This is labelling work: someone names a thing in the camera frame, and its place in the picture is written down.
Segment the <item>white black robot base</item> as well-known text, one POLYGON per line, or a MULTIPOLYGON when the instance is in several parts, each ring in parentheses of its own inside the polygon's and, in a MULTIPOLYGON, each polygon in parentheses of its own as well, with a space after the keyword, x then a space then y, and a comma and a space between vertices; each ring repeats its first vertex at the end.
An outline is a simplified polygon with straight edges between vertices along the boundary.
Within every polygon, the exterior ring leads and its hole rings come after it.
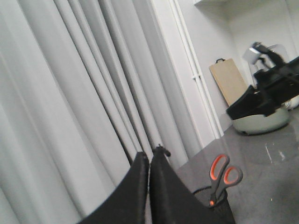
POLYGON ((257 89, 250 85, 226 110, 235 130, 244 135, 256 135, 275 131, 287 125, 288 110, 263 100, 257 89))

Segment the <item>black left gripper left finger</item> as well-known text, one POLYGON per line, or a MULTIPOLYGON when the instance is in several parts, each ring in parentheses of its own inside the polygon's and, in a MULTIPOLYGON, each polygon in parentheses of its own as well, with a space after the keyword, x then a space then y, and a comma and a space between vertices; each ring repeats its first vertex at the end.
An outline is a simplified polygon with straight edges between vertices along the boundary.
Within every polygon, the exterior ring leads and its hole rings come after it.
POLYGON ((143 224, 148 193, 149 160, 138 152, 117 188, 81 224, 143 224))

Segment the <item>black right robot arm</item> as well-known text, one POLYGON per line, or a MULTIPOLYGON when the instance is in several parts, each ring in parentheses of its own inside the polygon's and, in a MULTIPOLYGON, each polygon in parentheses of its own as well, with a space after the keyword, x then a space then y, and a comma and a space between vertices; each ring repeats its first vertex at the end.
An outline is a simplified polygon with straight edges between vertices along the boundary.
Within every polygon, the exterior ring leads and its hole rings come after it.
POLYGON ((233 127, 178 173, 158 149, 151 165, 155 224, 296 224, 299 221, 299 115, 284 103, 299 94, 299 60, 261 43, 245 54, 272 61, 228 109, 233 127))

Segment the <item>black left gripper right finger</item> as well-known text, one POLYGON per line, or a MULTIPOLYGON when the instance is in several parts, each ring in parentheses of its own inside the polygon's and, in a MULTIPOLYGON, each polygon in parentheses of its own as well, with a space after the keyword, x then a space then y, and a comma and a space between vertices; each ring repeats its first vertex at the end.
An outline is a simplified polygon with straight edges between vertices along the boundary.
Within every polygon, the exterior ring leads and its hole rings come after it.
POLYGON ((171 153, 159 145, 150 164, 149 198, 154 224, 217 224, 219 218, 203 206, 167 161, 171 153))

